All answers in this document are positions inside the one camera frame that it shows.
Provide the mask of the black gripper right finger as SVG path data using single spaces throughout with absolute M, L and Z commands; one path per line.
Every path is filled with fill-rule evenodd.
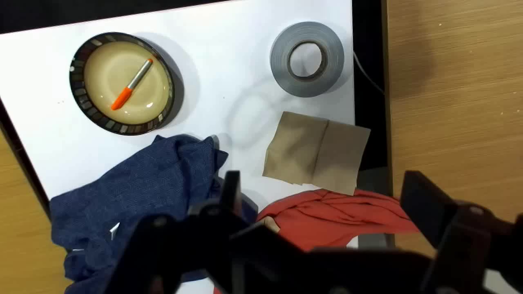
M 424 294 L 487 294 L 487 269 L 523 292 L 523 214 L 514 222 L 453 199 L 422 171 L 406 171 L 401 206 L 437 250 Z

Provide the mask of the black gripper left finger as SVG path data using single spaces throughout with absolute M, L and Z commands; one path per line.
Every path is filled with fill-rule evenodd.
M 268 235 L 241 217 L 241 173 L 228 171 L 219 199 L 197 214 L 144 217 L 103 294 L 175 294 L 188 274 L 208 276 L 224 294 L 277 291 L 282 273 L 260 248 Z

